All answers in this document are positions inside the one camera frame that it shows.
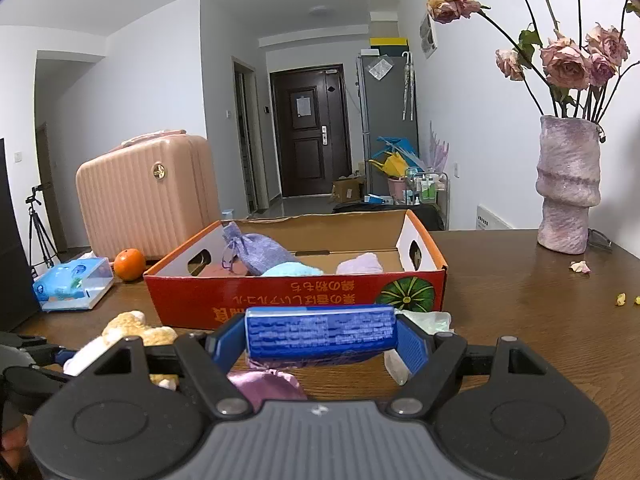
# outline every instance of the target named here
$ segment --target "red cardboard box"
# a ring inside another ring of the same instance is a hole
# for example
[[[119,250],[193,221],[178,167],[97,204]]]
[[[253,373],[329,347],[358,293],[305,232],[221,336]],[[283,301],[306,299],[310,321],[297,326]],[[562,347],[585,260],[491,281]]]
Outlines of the red cardboard box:
[[[267,235],[324,276],[202,277],[226,250],[216,222],[145,273],[162,323],[213,330],[249,306],[392,304],[416,311],[442,309],[447,264],[411,211],[305,215],[238,221],[243,233]],[[335,275],[338,264],[375,253],[383,274]]]

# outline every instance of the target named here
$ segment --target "suitcase handle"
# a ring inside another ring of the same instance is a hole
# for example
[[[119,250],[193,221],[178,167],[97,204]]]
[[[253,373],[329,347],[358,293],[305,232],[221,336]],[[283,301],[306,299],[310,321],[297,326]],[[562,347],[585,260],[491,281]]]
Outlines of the suitcase handle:
[[[133,137],[129,140],[124,140],[119,146],[116,146],[111,152],[117,152],[123,148],[128,148],[129,146],[134,146],[136,144],[140,144],[141,142],[147,142],[148,140],[159,139],[159,137],[165,137],[168,135],[184,135],[187,133],[187,130],[160,130],[159,132],[153,132],[150,134],[144,134],[137,137]]]

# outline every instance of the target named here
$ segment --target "orange fruit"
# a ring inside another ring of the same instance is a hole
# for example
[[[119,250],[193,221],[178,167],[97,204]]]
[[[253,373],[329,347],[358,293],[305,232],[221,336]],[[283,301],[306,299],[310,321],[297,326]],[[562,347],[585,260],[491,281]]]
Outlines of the orange fruit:
[[[125,249],[113,262],[113,272],[124,282],[132,282],[142,276],[146,269],[146,260],[137,249]]]

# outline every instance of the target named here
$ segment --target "wooden table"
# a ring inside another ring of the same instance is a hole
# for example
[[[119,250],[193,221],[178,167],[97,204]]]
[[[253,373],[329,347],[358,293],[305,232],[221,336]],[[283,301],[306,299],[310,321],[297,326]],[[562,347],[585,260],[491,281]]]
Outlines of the wooden table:
[[[433,233],[448,264],[445,309],[473,344],[517,335],[591,397],[609,417],[612,441],[598,480],[640,478],[640,260],[614,247],[589,249],[592,273],[568,267],[581,259],[536,245],[534,231]],[[625,292],[627,303],[616,307]],[[114,316],[141,310],[159,322],[144,283],[119,284],[85,313],[41,314],[20,327],[78,348]],[[299,370],[319,399],[385,398],[397,388],[382,357],[359,365]]]

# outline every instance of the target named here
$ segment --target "textured ceramic vase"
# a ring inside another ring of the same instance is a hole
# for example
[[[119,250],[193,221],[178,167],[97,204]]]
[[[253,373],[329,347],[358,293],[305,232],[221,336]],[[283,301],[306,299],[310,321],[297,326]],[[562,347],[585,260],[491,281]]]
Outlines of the textured ceramic vase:
[[[536,190],[545,198],[538,243],[559,253],[587,247],[589,208],[600,203],[598,126],[543,116]]]

